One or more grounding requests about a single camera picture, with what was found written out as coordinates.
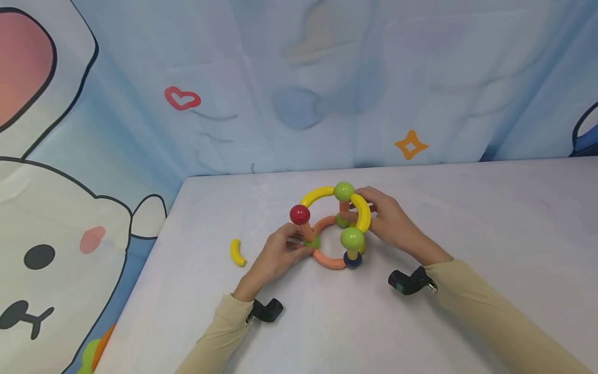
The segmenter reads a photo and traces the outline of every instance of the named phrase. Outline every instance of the cartoon backdrop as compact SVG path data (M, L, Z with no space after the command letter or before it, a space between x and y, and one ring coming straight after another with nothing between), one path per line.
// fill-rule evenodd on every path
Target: cartoon backdrop
M190 175L598 154L597 39L593 0L0 0L0 371L93 371Z

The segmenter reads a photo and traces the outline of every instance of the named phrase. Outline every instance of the yellow curved rod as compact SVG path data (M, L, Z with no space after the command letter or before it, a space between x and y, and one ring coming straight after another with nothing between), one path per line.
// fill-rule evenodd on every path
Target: yellow curved rod
M327 186L327 187L316 188L315 190L313 190L310 193L308 193L307 195L305 195L303 200L301 200L301 205L305 205L306 207L309 208L309 206L311 204L313 204L314 201L316 201L318 199L322 199L323 197L332 196L332 195L334 195L334 187Z
M233 259L233 262L240 267L245 267L247 265L247 260L241 256L241 242L238 239L233 239L230 242L230 258Z
M365 233L370 228L370 222L372 220L372 212L370 211L370 206L368 205L367 201L361 195L354 193L351 195L351 202L357 208L357 213L359 213L359 217L357 218L357 227L362 233Z

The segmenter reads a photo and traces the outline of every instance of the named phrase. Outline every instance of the pink cheek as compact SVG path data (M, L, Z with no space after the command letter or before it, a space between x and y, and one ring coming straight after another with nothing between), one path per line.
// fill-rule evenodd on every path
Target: pink cheek
M89 229L83 233L81 243L79 243L79 249L81 249L81 252L84 254L89 254L95 251L100 246L104 235L106 235L106 229L104 229L103 226Z

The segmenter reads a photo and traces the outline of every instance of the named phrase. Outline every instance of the pink ear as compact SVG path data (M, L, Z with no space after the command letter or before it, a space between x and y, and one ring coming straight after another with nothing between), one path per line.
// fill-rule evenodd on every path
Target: pink ear
M16 119L50 76L54 52L45 32L29 17L0 13L0 130Z
M81 249L81 252L84 254L89 254L95 251L100 246L104 235L106 235L106 229L104 229L103 226L97 226L93 229L89 229L83 233L81 243L79 244L79 249Z

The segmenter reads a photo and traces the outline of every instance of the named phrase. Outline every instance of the red heart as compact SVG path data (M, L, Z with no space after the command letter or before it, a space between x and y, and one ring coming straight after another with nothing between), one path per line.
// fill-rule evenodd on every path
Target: red heart
M177 95L179 98L193 98L193 100L184 103L183 105L179 104L179 102L173 97L173 95ZM199 98L199 95L195 92L189 91L181 91L178 87L172 86L168 87L164 90L164 97L168 101L168 103L176 110L187 110L189 108L198 107L199 104L202 103L202 100Z

